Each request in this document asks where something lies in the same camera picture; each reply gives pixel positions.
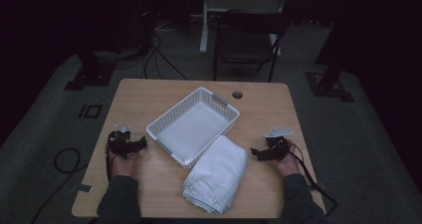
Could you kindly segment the black stand base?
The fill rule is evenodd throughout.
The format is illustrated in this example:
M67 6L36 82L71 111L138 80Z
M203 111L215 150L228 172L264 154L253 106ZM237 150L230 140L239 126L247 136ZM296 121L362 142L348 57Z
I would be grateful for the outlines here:
M77 52L81 66L66 91L82 91L85 87L106 87L112 77L115 63L104 62L91 51Z
M341 25L334 23L316 58L318 65L327 65L323 73L306 72L306 76L315 97L337 98L344 103L353 103L351 92L340 81L347 58L346 44L343 42Z

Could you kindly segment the black folding chair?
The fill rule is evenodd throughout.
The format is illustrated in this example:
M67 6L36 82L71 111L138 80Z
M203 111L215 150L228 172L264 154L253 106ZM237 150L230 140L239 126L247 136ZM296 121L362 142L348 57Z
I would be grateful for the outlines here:
M282 12L228 10L217 20L213 57L213 79L219 63L254 64L257 71L270 63L268 82L273 78L280 42L291 25Z

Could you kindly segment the white cloth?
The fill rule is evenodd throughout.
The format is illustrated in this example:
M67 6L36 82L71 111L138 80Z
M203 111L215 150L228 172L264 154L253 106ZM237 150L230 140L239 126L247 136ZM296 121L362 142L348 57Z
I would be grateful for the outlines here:
M233 203L247 160L244 148L218 136L185 179L183 196L207 213L223 214Z

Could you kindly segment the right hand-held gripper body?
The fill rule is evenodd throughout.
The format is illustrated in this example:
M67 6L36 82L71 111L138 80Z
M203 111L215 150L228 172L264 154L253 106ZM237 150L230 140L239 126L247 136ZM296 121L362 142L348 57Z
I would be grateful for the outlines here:
M286 135L292 134L289 129L274 127L265 134L265 139L268 146L267 159L268 160L283 160L289 152L289 144L285 139Z

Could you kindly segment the person's right hand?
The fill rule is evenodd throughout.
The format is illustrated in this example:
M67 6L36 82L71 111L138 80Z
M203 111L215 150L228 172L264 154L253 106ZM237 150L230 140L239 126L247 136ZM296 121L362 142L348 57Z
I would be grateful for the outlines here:
M292 174L298 174L300 172L298 160L295 158L296 145L291 141L287 140L289 152L286 154L283 160L276 162L276 168L283 177L287 177Z

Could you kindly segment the person's left hand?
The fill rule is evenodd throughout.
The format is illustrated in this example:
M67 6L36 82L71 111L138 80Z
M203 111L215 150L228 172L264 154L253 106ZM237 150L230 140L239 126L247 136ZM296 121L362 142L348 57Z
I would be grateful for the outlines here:
M138 177L138 160L140 158L139 152L132 152L127 156L127 159L120 157L119 155L109 152L109 173L111 177L115 176L128 176L133 179Z

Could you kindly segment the white plastic basket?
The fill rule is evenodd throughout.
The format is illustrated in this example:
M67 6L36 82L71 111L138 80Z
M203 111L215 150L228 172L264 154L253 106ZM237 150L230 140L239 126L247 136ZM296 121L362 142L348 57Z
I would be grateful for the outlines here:
M191 169L239 116L224 99L200 87L150 123L146 131L178 164Z

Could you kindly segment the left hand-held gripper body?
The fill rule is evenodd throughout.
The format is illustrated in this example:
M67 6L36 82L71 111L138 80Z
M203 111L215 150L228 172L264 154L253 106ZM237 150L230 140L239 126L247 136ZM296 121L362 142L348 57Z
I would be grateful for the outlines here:
M127 148L133 144L130 141L130 125L115 125L115 130L112 131L107 138L107 149L111 152L119 155L120 157L127 159L129 153Z

